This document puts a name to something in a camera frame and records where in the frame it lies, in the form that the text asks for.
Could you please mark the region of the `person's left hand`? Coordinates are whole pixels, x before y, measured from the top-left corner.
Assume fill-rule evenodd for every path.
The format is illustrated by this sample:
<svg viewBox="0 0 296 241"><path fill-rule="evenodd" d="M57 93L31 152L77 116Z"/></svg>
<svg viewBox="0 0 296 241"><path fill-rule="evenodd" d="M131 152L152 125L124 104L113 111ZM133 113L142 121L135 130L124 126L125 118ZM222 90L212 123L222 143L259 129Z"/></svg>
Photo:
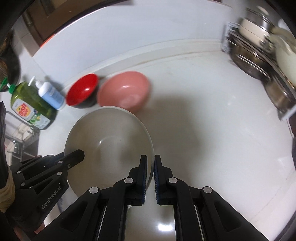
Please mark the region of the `person's left hand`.
<svg viewBox="0 0 296 241"><path fill-rule="evenodd" d="M0 190L0 210L2 213L5 213L13 204L15 196L16 192L13 175L10 168L8 167L8 178L6 185Z"/></svg>

